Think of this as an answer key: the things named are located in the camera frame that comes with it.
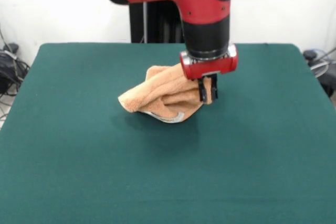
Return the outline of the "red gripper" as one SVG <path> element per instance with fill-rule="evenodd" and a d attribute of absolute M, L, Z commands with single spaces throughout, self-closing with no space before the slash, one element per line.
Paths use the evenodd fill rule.
<path fill-rule="evenodd" d="M 211 78 L 212 101 L 218 99 L 217 74 L 235 71 L 238 64 L 238 50 L 235 44 L 229 44 L 227 54 L 214 60 L 196 60 L 191 58 L 187 51 L 180 53 L 180 62 L 184 75 L 189 80 L 197 79 L 199 99 L 207 102 L 207 92 L 204 77 Z"/>

